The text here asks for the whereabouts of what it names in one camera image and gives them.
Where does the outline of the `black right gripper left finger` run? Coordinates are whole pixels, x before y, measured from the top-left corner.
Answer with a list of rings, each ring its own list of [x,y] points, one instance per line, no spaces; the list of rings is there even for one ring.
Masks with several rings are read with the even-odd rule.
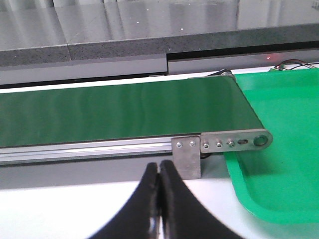
[[[158,167],[152,162],[127,202],[92,239],[157,239],[159,237]]]

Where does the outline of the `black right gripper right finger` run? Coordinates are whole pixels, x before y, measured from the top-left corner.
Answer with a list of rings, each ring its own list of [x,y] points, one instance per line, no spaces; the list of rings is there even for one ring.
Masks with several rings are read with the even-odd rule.
[[[166,239],[240,239],[215,218],[183,182],[174,163],[160,164],[162,219]]]

